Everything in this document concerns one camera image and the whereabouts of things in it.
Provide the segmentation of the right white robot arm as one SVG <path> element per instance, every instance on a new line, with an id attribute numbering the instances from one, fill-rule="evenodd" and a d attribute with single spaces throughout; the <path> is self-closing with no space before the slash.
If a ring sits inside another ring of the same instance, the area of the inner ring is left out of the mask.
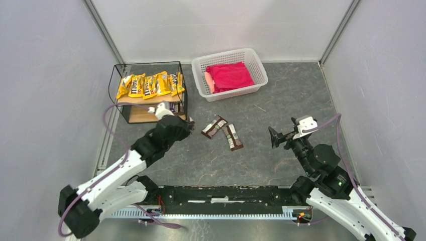
<path id="1" fill-rule="evenodd" d="M 318 125 L 311 116 L 292 118 L 294 130 L 278 133 L 268 128 L 272 148 L 281 144 L 292 150 L 305 176 L 291 186 L 294 200 L 319 209 L 352 233 L 358 240 L 414 240 L 416 232 L 387 217 L 364 193 L 353 174 L 339 166 L 342 161 L 332 146 L 312 146 L 310 135 Z"/>

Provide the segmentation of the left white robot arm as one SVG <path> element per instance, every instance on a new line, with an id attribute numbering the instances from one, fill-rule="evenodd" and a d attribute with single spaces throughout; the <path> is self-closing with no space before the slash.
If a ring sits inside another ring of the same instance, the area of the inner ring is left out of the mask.
<path id="1" fill-rule="evenodd" d="M 113 212 L 143 201 L 148 190 L 141 182 L 123 189 L 119 186 L 163 158 L 175 142 L 192 133 L 194 124 L 191 118 L 165 115 L 101 174 L 76 188 L 62 188 L 58 203 L 59 235 L 84 238 Z"/>

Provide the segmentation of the yellow M&M bag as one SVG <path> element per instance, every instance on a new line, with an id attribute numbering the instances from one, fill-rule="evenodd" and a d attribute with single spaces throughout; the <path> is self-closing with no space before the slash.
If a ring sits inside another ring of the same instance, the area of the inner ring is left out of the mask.
<path id="1" fill-rule="evenodd" d="M 143 82 L 145 73 L 141 75 L 132 75 L 128 96 L 130 98 L 138 98 L 144 96 Z"/>
<path id="2" fill-rule="evenodd" d="M 143 99 L 150 99 L 157 95 L 156 75 L 146 76 L 143 82 L 144 96 Z"/>

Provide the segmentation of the purple brown M&M bag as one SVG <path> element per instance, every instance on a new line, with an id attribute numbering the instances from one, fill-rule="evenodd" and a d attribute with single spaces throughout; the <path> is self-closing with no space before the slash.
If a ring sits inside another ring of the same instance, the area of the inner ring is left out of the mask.
<path id="1" fill-rule="evenodd" d="M 176 103 L 169 103 L 169 109 L 172 112 L 176 112 Z"/>

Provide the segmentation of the yellow candy bag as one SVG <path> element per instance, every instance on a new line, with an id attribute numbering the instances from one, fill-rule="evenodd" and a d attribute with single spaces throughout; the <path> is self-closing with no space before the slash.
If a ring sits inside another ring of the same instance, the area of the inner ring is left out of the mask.
<path id="1" fill-rule="evenodd" d="M 183 86 L 183 75 L 180 72 L 169 74 L 168 81 L 171 90 L 171 96 L 179 95 L 185 91 Z"/>
<path id="2" fill-rule="evenodd" d="M 158 96 L 168 95 L 171 93 L 168 73 L 166 71 L 162 71 L 156 75 L 156 93 Z"/>
<path id="3" fill-rule="evenodd" d="M 120 80 L 119 88 L 116 94 L 116 99 L 120 99 L 122 96 L 127 94 L 129 92 L 129 88 L 131 85 L 131 82 L 133 80 L 133 74 L 123 77 Z"/>

